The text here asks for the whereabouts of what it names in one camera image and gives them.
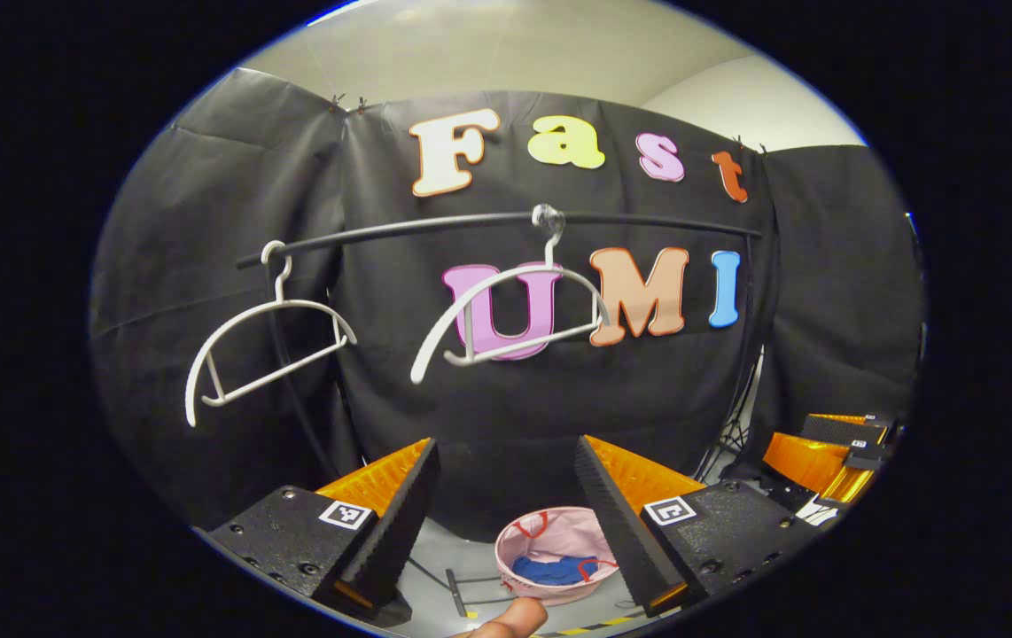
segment laundry basket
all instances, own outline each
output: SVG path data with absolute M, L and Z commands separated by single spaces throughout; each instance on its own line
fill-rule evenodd
M 538 563 L 556 563 L 570 556 L 596 557 L 595 573 L 582 572 L 583 579 L 576 584 L 556 585 L 538 584 L 518 576 L 511 569 L 519 557 L 528 557 Z M 596 513 L 587 507 L 551 507 L 518 517 L 498 535 L 495 560 L 502 583 L 515 596 L 540 599 L 547 607 L 586 597 L 600 581 L 618 569 Z

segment basket handle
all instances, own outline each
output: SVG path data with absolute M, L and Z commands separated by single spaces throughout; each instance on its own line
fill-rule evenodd
M 588 582 L 588 572 L 586 570 L 584 570 L 584 564 L 586 564 L 586 563 L 604 563 L 606 565 L 612 565 L 612 566 L 614 566 L 614 568 L 619 569 L 619 565 L 616 565 L 616 563 L 611 563 L 611 562 L 608 562 L 608 561 L 602 561 L 602 560 L 600 560 L 600 558 L 590 558 L 590 560 L 587 560 L 587 561 L 580 561 L 579 564 L 578 564 L 578 569 L 581 570 L 581 576 L 584 577 L 584 581 L 586 581 L 586 582 Z
M 525 528 L 522 527 L 522 524 L 519 524 L 519 522 L 515 522 L 515 524 L 514 524 L 514 527 L 517 527 L 518 532 L 521 532 L 523 536 L 525 536 L 526 538 L 530 538 L 530 539 L 531 538 L 537 538 L 537 537 L 541 536 L 542 534 L 544 534 L 545 533 L 545 527 L 547 527 L 547 526 L 550 526 L 550 512 L 542 512 L 541 513 L 541 529 L 539 529 L 538 533 L 534 534 L 533 536 L 530 536 L 529 532 L 525 532 Z

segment yellow black tape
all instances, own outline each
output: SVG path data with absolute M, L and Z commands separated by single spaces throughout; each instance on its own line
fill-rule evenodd
M 590 625 L 588 627 L 577 627 L 576 629 L 564 629 L 562 631 L 550 631 L 546 634 L 534 634 L 530 638 L 560 638 L 562 635 L 578 635 L 586 634 L 588 631 L 596 631 L 598 629 L 604 629 L 607 627 L 612 627 L 614 625 L 620 625 L 622 622 L 631 621 L 631 619 L 637 619 L 645 615 L 644 610 L 640 610 L 639 613 L 632 613 L 625 615 L 624 617 L 614 618 L 612 620 L 606 620 L 604 622 L 596 623 L 596 625 Z

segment blue fabric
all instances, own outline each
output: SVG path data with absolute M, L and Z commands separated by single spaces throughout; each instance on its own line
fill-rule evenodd
M 556 563 L 539 563 L 531 561 L 526 556 L 519 556 L 511 569 L 518 576 L 537 582 L 538 585 L 576 585 L 584 580 L 581 577 L 581 562 L 595 560 L 596 556 L 583 558 L 564 556 Z M 584 565 L 584 570 L 592 576 L 596 573 L 596 563 L 587 563 Z

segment white hanger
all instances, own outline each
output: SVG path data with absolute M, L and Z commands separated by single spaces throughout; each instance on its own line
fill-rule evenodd
M 514 269 L 506 270 L 505 272 L 499 272 L 495 274 L 494 277 L 489 277 L 483 280 L 478 284 L 477 287 L 471 288 L 465 294 L 458 296 L 450 308 L 446 309 L 446 312 L 442 316 L 438 317 L 438 321 L 428 332 L 428 336 L 424 339 L 424 344 L 421 344 L 420 351 L 416 354 L 416 363 L 412 364 L 412 383 L 420 384 L 424 380 L 424 373 L 428 369 L 428 364 L 431 363 L 431 354 L 436 347 L 438 342 L 442 339 L 442 336 L 446 333 L 446 330 L 450 327 L 453 320 L 457 318 L 459 312 L 462 312 L 462 320 L 465 320 L 467 326 L 467 352 L 462 356 L 457 356 L 451 351 L 442 352 L 442 358 L 446 360 L 446 363 L 452 366 L 474 366 L 475 364 L 481 364 L 483 361 L 489 361 L 495 358 L 495 356 L 501 356 L 502 354 L 507 354 L 507 352 L 522 350 L 526 347 L 534 346 L 534 344 L 550 343 L 555 342 L 555 340 L 564 339 L 571 337 L 573 335 L 579 335 L 581 332 L 587 332 L 591 330 L 596 330 L 602 326 L 611 326 L 612 322 L 608 316 L 608 309 L 604 308 L 604 304 L 600 301 L 600 292 L 596 291 L 596 287 L 592 286 L 591 282 L 584 278 L 583 275 L 576 273 L 572 270 L 564 269 L 560 265 L 555 265 L 554 263 L 554 246 L 558 245 L 558 242 L 562 239 L 562 231 L 566 229 L 566 218 L 560 214 L 559 211 L 547 205 L 538 205 L 533 207 L 533 216 L 531 216 L 531 221 L 534 226 L 541 226 L 545 224 L 546 229 L 552 232 L 552 237 L 550 241 L 545 242 L 545 264 L 544 265 L 523 265 L 519 267 L 514 267 Z M 588 288 L 588 291 L 592 294 L 592 322 L 583 324 L 583 326 L 578 326 L 576 328 L 570 328 L 568 330 L 562 330 L 560 332 L 554 332 L 554 334 L 546 335 L 545 337 L 537 337 L 521 343 L 507 344 L 507 346 L 498 347 L 494 350 L 487 350 L 474 352 L 474 326 L 473 326 L 473 315 L 471 315 L 471 302 L 474 302 L 474 298 L 477 298 L 482 291 L 486 291 L 489 288 L 497 287 L 498 284 L 505 282 L 506 280 L 513 280 L 517 277 L 518 274 L 526 274 L 530 272 L 558 272 L 558 274 L 564 275 L 575 282 L 579 282 L 583 287 Z
M 273 252 L 274 249 L 278 249 L 278 247 L 282 246 L 284 246 L 284 243 L 278 241 L 267 243 L 266 247 L 262 249 L 262 263 L 267 263 L 268 259 L 270 259 L 270 253 Z M 284 299 L 284 295 L 281 291 L 281 284 L 289 277 L 291 271 L 292 257 L 286 255 L 286 266 L 284 266 L 284 270 L 278 274 L 278 278 L 274 281 L 274 295 L 276 299 L 271 302 L 263 303 L 261 306 L 250 308 L 250 310 L 234 316 L 234 318 L 229 322 L 223 323 L 223 326 L 220 326 L 219 330 L 215 330 L 215 334 L 210 335 L 210 338 L 206 339 L 206 343 L 203 343 L 203 347 L 199 348 L 198 354 L 195 356 L 195 363 L 190 367 L 190 375 L 187 376 L 187 392 L 186 395 L 183 396 L 183 402 L 185 402 L 187 409 L 187 422 L 190 423 L 190 427 L 195 426 L 195 383 L 198 381 L 198 373 L 202 370 L 203 361 L 205 361 L 206 368 L 210 371 L 210 380 L 215 381 L 215 389 L 216 392 L 218 392 L 217 399 L 212 399 L 209 396 L 204 395 L 203 403 L 218 408 L 220 405 L 231 403 L 240 396 L 246 395 L 247 393 L 255 391 L 255 389 L 271 383 L 271 381 L 279 380 L 281 377 L 288 375 L 288 373 L 296 371 L 296 369 L 312 364 L 313 361 L 322 358 L 325 354 L 329 354 L 331 351 L 340 350 L 340 348 L 344 347 L 346 343 L 356 344 L 356 335 L 353 334 L 352 328 L 348 326 L 348 323 L 345 322 L 343 316 L 337 315 L 337 311 L 332 310 L 332 308 L 329 308 L 328 306 L 324 306 L 324 304 L 312 301 Z M 238 326 L 239 323 L 245 322 L 246 319 L 250 319 L 251 316 L 261 315 L 263 312 L 270 312 L 281 308 L 314 308 L 331 315 L 333 341 L 331 346 L 325 347 L 324 350 L 321 351 L 315 351 L 313 354 L 310 354 L 303 360 L 296 361 L 296 363 L 280 369 L 280 371 L 271 372 L 267 376 L 262 377 L 262 379 L 251 381 L 251 383 L 236 389 L 234 392 L 230 392 L 230 394 L 224 392 L 223 384 L 219 381 L 219 373 L 215 369 L 215 358 L 210 355 L 210 347 L 215 346 L 215 342 L 218 342 L 219 338 L 222 338 L 223 334 L 225 334 L 227 330 Z M 340 334 L 340 327 L 344 327 L 344 335 Z

